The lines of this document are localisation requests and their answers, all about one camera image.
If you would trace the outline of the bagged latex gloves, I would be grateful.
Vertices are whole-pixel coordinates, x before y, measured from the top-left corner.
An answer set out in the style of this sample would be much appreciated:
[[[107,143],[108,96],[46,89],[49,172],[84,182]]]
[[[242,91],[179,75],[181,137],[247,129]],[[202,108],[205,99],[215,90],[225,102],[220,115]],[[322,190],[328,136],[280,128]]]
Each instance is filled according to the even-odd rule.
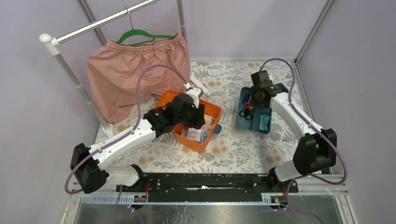
[[[204,119],[205,119],[205,123],[203,124],[202,128],[210,130],[216,119],[207,114],[204,115]]]

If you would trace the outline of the white blue medicine sachet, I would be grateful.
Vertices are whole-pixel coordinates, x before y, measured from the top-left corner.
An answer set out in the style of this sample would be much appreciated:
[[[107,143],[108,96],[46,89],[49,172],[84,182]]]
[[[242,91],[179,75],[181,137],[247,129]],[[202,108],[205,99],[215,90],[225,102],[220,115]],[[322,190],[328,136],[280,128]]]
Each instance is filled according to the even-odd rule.
[[[202,140],[202,129],[195,129],[195,128],[188,128],[187,134],[186,134],[186,138],[197,142],[197,143],[201,143]]]

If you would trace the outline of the small orange scissors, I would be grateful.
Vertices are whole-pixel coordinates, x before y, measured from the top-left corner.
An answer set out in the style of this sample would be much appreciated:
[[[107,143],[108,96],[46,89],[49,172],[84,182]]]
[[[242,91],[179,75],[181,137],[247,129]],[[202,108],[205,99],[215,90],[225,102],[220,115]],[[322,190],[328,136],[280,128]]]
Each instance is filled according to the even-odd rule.
[[[251,103],[250,103],[250,101],[251,101],[251,99],[249,98],[249,100],[244,104],[244,106],[245,106],[245,108],[247,109],[247,110],[253,110],[253,107],[251,106]]]

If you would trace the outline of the black handled scissors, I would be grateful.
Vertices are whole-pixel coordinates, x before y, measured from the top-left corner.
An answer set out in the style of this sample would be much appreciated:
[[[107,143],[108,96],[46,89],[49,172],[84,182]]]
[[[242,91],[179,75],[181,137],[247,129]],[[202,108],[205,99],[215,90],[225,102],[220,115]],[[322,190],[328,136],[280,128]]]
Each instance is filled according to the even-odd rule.
[[[251,121],[253,119],[252,111],[250,109],[243,109],[239,112],[239,116],[244,118],[247,121]]]

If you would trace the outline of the orange plastic medicine box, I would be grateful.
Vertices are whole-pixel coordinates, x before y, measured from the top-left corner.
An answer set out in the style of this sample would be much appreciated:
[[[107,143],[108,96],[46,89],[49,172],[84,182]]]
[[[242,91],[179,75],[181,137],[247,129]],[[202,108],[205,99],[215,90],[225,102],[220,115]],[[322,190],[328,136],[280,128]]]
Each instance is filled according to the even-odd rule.
[[[186,93],[168,90],[144,118],[151,123],[156,137],[173,132],[178,143],[202,153],[214,135],[220,114],[221,108],[215,104],[200,99],[198,106],[195,106],[192,97]],[[182,130],[185,128],[201,129],[205,124],[205,115],[214,118],[214,122],[209,125],[209,133],[203,142],[182,136]]]

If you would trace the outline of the teal divided tray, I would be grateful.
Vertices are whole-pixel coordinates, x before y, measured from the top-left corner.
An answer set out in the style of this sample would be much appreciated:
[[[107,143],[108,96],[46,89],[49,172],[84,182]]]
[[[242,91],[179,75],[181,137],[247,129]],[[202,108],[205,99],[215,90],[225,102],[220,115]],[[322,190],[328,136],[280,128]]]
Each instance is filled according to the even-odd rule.
[[[244,118],[239,116],[239,112],[245,109],[244,104],[249,100],[251,96],[252,88],[250,87],[242,87],[240,90],[240,97],[237,106],[237,115],[235,119],[235,126],[243,131],[257,133],[257,134],[268,134],[271,129],[271,120],[269,122],[269,132],[263,132],[259,129],[260,124],[260,115],[269,115],[272,119],[272,110],[264,109],[264,110],[252,110],[253,119],[251,121],[247,121]]]

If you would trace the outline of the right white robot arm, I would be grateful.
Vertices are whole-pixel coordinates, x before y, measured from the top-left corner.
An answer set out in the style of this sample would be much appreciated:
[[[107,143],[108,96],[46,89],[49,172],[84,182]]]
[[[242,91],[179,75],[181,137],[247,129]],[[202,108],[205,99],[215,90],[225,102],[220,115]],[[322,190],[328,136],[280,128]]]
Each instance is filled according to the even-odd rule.
[[[310,120],[293,104],[289,90],[283,84],[274,84],[266,70],[252,74],[251,79],[251,107],[257,110],[270,108],[276,112],[298,140],[291,161],[270,170],[269,189],[280,192],[286,187],[286,181],[334,166],[337,155],[332,146],[336,145],[336,133]]]

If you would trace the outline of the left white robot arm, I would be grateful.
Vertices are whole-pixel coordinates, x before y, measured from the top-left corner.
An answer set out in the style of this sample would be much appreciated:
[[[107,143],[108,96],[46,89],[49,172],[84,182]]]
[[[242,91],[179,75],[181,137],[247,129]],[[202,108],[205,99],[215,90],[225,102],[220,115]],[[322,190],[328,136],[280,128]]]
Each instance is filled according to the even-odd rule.
[[[112,162],[128,150],[173,131],[178,125],[195,129],[203,126],[205,106],[199,102],[202,90],[190,84],[185,87],[185,93],[179,93],[162,107],[149,110],[127,130],[99,144],[75,146],[67,181],[74,176],[85,194],[99,190],[106,183],[141,191],[145,185],[142,172],[135,165],[118,167]]]

